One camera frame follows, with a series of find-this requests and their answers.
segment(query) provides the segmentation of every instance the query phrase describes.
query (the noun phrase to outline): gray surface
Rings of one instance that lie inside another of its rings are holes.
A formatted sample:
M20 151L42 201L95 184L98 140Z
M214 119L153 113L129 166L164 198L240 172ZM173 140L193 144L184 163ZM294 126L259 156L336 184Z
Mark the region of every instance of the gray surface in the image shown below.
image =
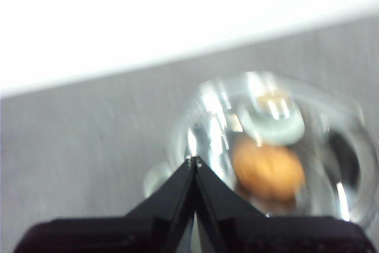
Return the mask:
M33 223L125 214L140 202L173 119L209 78L269 70L308 79L356 98L378 135L378 41L371 18L2 100L2 252Z

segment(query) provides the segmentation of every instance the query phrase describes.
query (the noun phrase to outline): white wall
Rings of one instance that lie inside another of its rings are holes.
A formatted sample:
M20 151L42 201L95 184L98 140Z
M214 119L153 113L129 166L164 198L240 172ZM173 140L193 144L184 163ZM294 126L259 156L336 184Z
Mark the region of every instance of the white wall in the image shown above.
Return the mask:
M0 0L10 96L375 12L379 0Z

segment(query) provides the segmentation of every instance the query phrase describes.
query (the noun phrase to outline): glass jar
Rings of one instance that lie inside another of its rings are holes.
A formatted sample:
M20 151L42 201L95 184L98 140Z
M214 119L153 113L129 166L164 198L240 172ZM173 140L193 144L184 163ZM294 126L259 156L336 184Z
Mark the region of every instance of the glass jar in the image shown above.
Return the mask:
M241 187L233 151L242 136L296 155L304 184L291 202L262 199ZM246 72L202 84L172 132L165 169L176 169L187 156L200 156L268 217L333 216L366 227L376 213L377 148L359 105L303 81Z

